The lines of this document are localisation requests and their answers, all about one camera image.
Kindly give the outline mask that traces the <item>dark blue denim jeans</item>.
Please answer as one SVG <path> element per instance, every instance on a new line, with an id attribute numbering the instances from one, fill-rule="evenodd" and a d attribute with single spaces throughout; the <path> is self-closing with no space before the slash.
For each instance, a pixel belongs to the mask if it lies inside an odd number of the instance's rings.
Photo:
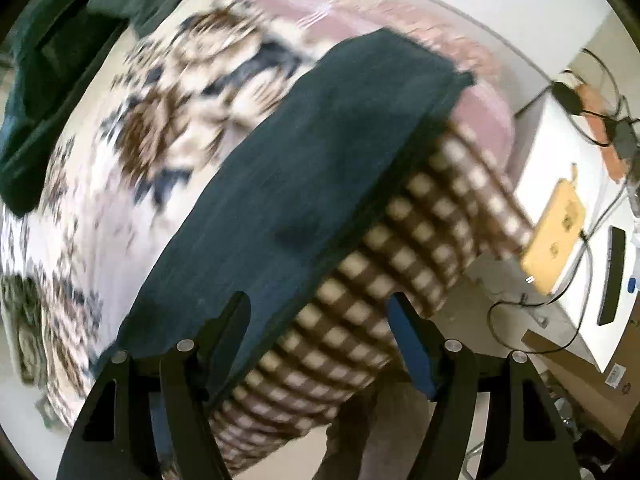
<path id="1" fill-rule="evenodd" d="M 227 385 L 256 365 L 434 151 L 471 76 L 390 42 L 342 41 L 224 161 L 170 240 L 111 349 L 155 356 L 250 298 Z"/>

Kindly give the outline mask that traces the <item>brown cardboard box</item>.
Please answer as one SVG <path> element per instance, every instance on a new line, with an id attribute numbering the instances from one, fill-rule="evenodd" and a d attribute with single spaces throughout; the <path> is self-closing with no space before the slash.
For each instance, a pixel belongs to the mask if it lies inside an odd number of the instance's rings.
<path id="1" fill-rule="evenodd" d="M 639 430 L 639 307 L 634 306 L 622 339 L 604 370 L 558 346 L 536 330 L 521 342 L 536 357 L 536 367 L 553 377 L 604 436 L 623 444 Z"/>

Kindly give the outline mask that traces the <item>white bedside cabinet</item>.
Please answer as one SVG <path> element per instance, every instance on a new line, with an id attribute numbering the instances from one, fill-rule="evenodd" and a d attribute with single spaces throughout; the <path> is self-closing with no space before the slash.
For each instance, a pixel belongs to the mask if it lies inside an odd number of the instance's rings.
<path id="1" fill-rule="evenodd" d="M 602 148 L 580 134 L 588 126 L 551 94 L 523 110 L 508 174 L 533 235 L 519 255 L 481 258 L 471 274 L 495 300 L 486 324 L 498 344 L 526 356 L 567 350 L 605 370 L 637 299 L 626 287 L 636 265 L 634 214 Z M 542 348 L 523 344 L 517 325 L 542 336 Z"/>

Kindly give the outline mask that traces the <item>yellow phone case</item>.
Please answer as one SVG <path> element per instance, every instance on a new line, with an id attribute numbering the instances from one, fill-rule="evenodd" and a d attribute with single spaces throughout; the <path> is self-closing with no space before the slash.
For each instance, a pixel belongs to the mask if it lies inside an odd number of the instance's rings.
<path id="1" fill-rule="evenodd" d="M 529 283 L 549 295 L 560 278 L 584 227 L 586 208 L 577 194 L 577 165 L 572 177 L 556 182 L 533 235 L 520 258 Z"/>

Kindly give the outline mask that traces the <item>black remote control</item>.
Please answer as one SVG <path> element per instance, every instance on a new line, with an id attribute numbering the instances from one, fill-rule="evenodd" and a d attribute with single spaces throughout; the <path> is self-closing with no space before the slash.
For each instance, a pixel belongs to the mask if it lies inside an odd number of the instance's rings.
<path id="1" fill-rule="evenodd" d="M 608 266 L 597 323 L 605 326 L 613 323 L 617 314 L 626 256 L 626 233 L 617 226 L 608 231 Z"/>

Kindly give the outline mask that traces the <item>floral bed cover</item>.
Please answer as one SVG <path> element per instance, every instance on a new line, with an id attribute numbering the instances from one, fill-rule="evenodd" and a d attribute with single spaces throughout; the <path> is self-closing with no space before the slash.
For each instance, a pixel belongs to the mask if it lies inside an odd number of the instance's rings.
<path id="1" fill-rule="evenodd" d="M 37 207 L 2 216 L 2 276 L 38 290 L 40 390 L 54 420 L 75 421 L 91 362 L 201 192 L 326 51 L 241 0 L 183 0 L 150 36 L 117 41 L 55 144 Z M 332 422 L 397 361 L 391 292 L 432 315 L 482 252 L 515 256 L 530 234 L 504 168 L 449 121 L 435 154 L 210 418 L 230 470 Z"/>

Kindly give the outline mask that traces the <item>dark teal plush blanket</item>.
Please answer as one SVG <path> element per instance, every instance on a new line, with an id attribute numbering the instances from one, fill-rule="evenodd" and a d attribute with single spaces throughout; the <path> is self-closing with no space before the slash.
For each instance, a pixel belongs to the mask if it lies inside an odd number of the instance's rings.
<path id="1" fill-rule="evenodd" d="M 18 19 L 1 125 L 1 200 L 34 210 L 70 113 L 127 28 L 148 36 L 181 0 L 38 0 Z"/>

